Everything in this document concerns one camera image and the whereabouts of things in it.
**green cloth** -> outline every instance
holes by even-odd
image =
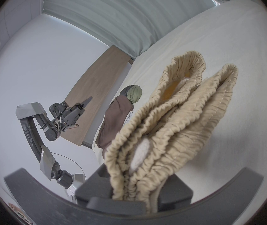
[[[142,96],[142,89],[138,85],[134,85],[128,90],[126,96],[131,103],[136,103]]]

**bed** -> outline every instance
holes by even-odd
[[[267,9],[250,0],[232,0],[186,21],[140,55],[120,91],[131,84],[143,89],[133,115],[147,102],[171,59],[199,51],[210,77],[224,64],[239,69],[228,110],[209,142],[177,175],[193,191],[196,202],[228,182],[243,167],[264,176],[250,206],[235,222],[244,224],[267,199]],[[92,147],[100,164],[102,150]]]

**robotic arm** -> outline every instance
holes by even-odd
[[[75,190],[85,182],[85,176],[83,174],[70,174],[66,170],[60,169],[60,165],[49,148],[41,140],[33,119],[37,120],[46,138],[49,141],[54,141],[61,132],[75,128],[75,126],[78,127],[76,121],[91,100],[92,97],[89,97],[82,103],[76,103],[73,107],[69,107],[66,102],[51,105],[49,111],[54,117],[52,121],[49,120],[40,103],[27,103],[17,106],[16,109],[17,118],[20,120],[27,141],[40,163],[41,171],[49,180],[57,180],[57,183],[66,189],[67,194],[75,203]]]

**curved gray plastic guard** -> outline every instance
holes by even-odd
[[[4,179],[18,204],[37,225],[230,225],[245,210],[263,181],[261,175],[243,168],[221,189],[188,207],[128,216],[72,204],[46,189],[23,168]]]

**beige garment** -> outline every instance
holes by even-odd
[[[210,138],[230,102],[238,70],[226,64],[202,81],[205,67],[196,51],[173,58],[149,101],[116,135],[105,154],[113,199],[144,201],[147,212],[156,212],[166,179],[193,159]],[[186,73],[190,78],[183,87],[163,101],[168,86],[181,81]],[[135,146],[142,136],[150,140],[151,150],[137,171],[129,175]]]

